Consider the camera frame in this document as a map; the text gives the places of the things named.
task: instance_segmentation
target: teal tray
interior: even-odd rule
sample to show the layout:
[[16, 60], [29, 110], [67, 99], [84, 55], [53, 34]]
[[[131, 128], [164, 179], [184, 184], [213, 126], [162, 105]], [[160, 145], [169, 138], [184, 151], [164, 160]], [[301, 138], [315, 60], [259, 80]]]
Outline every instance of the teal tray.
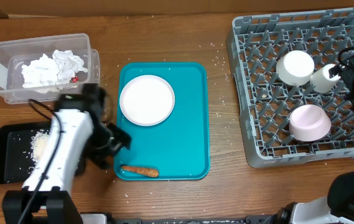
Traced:
[[[170, 83], [175, 106], [160, 124], [143, 127], [128, 121], [118, 104], [117, 125], [131, 137], [130, 150], [114, 158], [114, 171], [123, 180], [197, 180], [210, 170], [207, 75], [194, 62], [130, 63], [120, 74], [119, 97], [124, 86], [141, 75], [157, 75]], [[151, 167], [158, 178], [121, 170], [121, 165]]]

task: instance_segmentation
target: wooden table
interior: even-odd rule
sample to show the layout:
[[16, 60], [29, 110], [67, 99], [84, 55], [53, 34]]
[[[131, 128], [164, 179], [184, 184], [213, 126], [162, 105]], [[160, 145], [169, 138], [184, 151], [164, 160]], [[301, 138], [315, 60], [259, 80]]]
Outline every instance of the wooden table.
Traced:
[[[206, 178], [126, 182], [89, 163], [85, 175], [76, 178], [73, 185], [73, 201], [80, 212], [104, 211], [116, 218], [142, 219], [275, 213], [290, 202], [308, 202], [326, 195], [337, 175], [354, 170], [354, 160], [349, 159], [272, 169], [254, 169], [247, 164], [239, 126], [238, 95], [225, 48], [226, 35], [236, 16], [0, 20], [0, 41], [88, 34], [92, 48], [100, 54], [101, 86], [114, 99], [120, 70], [130, 62], [198, 62], [207, 70], [211, 170]], [[27, 105], [8, 105], [0, 97], [0, 127], [42, 120]], [[4, 223], [1, 201], [5, 192], [20, 187], [21, 184], [0, 185], [0, 223]]]

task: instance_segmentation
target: round white plate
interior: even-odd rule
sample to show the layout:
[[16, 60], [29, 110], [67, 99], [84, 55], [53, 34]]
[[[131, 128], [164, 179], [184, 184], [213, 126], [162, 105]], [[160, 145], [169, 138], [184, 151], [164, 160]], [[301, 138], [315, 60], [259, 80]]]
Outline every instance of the round white plate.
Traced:
[[171, 114], [175, 95], [164, 79], [142, 75], [124, 86], [119, 103], [121, 112], [130, 122], [152, 126], [163, 122]]

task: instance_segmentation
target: gray plastic crate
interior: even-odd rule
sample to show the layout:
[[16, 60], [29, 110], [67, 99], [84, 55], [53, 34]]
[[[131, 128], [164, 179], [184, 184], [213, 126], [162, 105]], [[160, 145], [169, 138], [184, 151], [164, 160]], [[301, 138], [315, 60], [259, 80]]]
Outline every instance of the gray plastic crate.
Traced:
[[[319, 94], [314, 86], [287, 86], [276, 62], [291, 50], [303, 50], [315, 70], [337, 63], [337, 54], [354, 46], [354, 8], [237, 17], [226, 40], [231, 73], [240, 99], [240, 126], [246, 159], [252, 167], [303, 164], [354, 158], [354, 113], [343, 100], [342, 81]], [[347, 57], [354, 52], [343, 54]], [[289, 133], [289, 114], [300, 105], [321, 106], [332, 121], [316, 142], [300, 142]]]

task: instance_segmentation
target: white tissue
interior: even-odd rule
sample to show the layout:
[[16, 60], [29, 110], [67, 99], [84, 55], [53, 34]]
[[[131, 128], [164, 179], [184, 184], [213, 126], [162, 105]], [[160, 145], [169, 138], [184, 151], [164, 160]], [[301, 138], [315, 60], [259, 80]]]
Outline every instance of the white tissue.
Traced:
[[[79, 56], [73, 55], [71, 50], [64, 52], [55, 50], [52, 58], [43, 54], [40, 59], [31, 61], [29, 66], [22, 66], [22, 74], [25, 80], [23, 88], [70, 83], [77, 72], [88, 71], [83, 66], [84, 61]], [[48, 88], [36, 91], [47, 93], [48, 91], [57, 91], [57, 89]]]

